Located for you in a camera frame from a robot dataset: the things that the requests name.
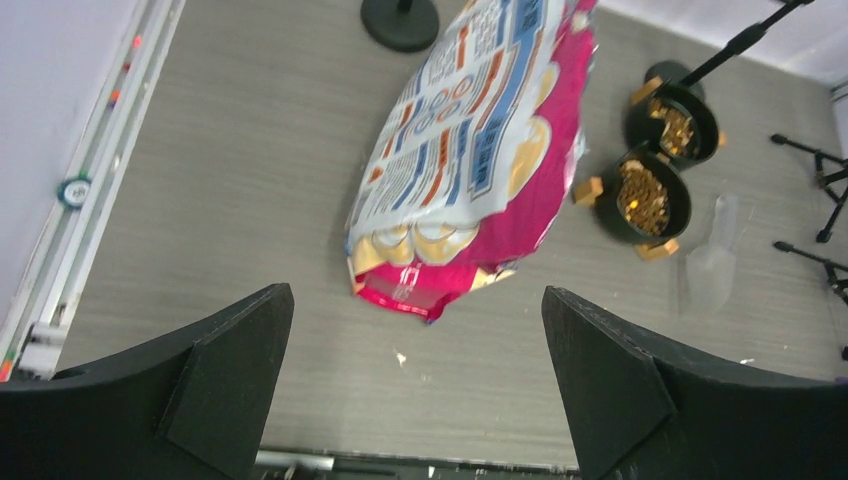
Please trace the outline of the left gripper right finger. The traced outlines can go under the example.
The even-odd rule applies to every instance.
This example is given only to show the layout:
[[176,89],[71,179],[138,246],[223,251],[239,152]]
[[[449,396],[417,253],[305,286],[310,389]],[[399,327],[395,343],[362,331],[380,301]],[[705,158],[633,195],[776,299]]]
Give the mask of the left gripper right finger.
[[541,315],[585,479],[843,479],[847,387],[732,362],[559,287]]

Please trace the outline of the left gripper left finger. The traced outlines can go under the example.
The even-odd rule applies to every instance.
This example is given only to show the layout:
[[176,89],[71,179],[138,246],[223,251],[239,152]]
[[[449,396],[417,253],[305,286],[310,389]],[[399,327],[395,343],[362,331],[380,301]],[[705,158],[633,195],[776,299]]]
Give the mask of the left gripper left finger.
[[1,386],[5,479],[246,479],[294,312],[269,285],[150,341]]

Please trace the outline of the colourful pet food bag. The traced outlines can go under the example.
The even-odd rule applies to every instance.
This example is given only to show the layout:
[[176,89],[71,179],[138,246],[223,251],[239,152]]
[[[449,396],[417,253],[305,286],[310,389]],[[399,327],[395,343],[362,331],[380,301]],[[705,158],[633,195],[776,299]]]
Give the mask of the colourful pet food bag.
[[346,227],[354,295],[427,322],[542,243],[586,150],[592,1],[470,1],[411,76]]

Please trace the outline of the clear plastic scoop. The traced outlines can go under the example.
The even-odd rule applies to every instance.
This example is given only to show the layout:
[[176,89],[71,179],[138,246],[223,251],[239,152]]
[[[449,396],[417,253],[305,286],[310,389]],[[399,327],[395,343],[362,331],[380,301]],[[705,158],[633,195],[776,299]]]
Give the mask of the clear plastic scoop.
[[715,313],[733,290],[736,271],[736,240],[739,198],[724,193],[717,197],[710,234],[685,260],[688,306],[699,313]]

